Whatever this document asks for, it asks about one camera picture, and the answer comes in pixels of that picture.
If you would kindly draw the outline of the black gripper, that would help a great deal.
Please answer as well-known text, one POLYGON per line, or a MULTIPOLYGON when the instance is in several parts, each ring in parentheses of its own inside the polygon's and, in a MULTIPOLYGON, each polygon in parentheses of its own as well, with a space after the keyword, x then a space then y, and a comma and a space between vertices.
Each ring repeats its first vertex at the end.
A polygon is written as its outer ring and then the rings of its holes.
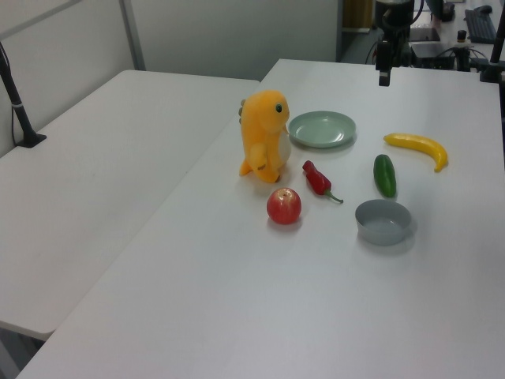
POLYGON ((379 41, 376 46, 376 70, 379 71, 379 86, 389 87, 393 67, 393 45, 390 41, 379 41))

